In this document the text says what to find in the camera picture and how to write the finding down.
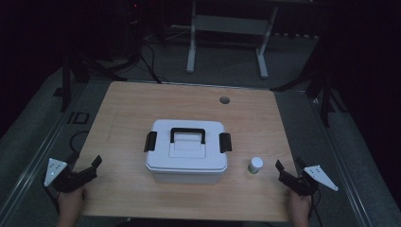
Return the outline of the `white storage box black handle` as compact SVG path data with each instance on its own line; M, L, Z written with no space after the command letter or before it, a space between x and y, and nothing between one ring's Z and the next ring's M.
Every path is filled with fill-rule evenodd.
M231 134L217 121L156 120L144 148L157 183L217 183L228 168Z

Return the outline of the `dark equipment rack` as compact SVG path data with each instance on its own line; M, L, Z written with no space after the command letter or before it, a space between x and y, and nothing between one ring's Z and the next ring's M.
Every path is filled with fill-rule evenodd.
M125 0L125 2L129 56L134 59L140 57L147 32L151 32L162 46L166 46L165 0Z

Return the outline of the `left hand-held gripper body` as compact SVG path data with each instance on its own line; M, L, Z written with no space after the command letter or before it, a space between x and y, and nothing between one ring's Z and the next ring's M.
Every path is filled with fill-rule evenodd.
M66 162L49 158L44 174L44 187L52 185L59 192L72 192L95 179L96 170L97 168L89 166L81 172L73 172Z

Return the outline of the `person's right hand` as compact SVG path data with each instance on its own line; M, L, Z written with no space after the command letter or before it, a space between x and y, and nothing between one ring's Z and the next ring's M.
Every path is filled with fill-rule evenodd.
M292 189L289 190L288 212L294 227L309 227L310 209L310 196L300 196Z

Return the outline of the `metal floor rail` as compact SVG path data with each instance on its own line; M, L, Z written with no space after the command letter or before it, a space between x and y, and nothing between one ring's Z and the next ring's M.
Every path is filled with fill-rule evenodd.
M366 212L365 206L357 192L357 188L353 183L352 177L348 171L347 165L344 162L344 159L341 156L341 151L339 144L334 136L331 127L326 127L325 124L321 120L321 105L322 103L317 98L312 98L309 100L311 108L313 110L314 115L320 121L320 126L323 129L323 134L328 141L334 164L336 166L336 170L340 177L342 189L345 192L348 201L352 207L354 215L356 217L358 227L373 227L372 222Z
M41 89L0 139L0 226L6 226L18 209L85 88L73 88L64 112L53 90Z

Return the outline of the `white metal desk frame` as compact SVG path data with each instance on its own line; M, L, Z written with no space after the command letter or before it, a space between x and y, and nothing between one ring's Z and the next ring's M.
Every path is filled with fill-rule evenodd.
M203 15L197 13L197 0L192 0L190 45L187 56L186 72L193 73L195 70L197 47L196 32L198 30L225 32L234 34L259 35L263 37L262 44L255 49L255 55L260 77L262 79L266 79L269 76L269 73L265 61L265 50L271 35L277 12L278 8L273 7L268 20Z

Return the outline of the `person's left hand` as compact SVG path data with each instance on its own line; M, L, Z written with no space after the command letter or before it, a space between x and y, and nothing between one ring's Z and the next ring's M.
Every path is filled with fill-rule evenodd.
M85 195L85 187L63 193L61 192L57 198L60 213L56 227L76 227L83 207L83 197Z

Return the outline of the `small white-capped bottle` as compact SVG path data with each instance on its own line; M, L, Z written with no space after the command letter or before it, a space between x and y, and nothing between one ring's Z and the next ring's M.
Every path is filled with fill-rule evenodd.
M264 165L263 160L260 157L252 157L248 164L248 171L252 174L256 174Z

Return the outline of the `black metal stand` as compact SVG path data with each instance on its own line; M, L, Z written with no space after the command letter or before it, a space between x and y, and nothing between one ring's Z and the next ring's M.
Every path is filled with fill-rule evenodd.
M305 90L308 98L317 98L322 95L320 118L328 128L328 114L331 109L331 90L334 86L336 75L340 69L341 61L338 49L324 41L318 41L308 57L299 77L283 85L271 88L273 92L284 92L290 88L310 81Z
M89 75L85 73L87 67L97 70L101 75L114 81L126 81L125 78L119 77L113 71L105 68L100 63L85 55L82 51L72 47L66 49L62 57L62 77L61 88L58 90L62 97L61 112L65 112L71 101L71 74L74 74L77 80L87 82Z

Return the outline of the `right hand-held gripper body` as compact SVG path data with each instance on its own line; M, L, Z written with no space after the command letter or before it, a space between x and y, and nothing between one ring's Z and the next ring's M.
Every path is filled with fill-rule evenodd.
M300 196L314 195L320 184L334 191L339 190L320 166L305 167L301 177L295 177L284 170L279 172L279 181Z

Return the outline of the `black square floor bracket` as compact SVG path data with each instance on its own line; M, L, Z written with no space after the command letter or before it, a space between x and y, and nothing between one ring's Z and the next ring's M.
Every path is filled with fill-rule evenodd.
M89 121L90 115L82 112L72 112L68 118L68 124L86 124Z

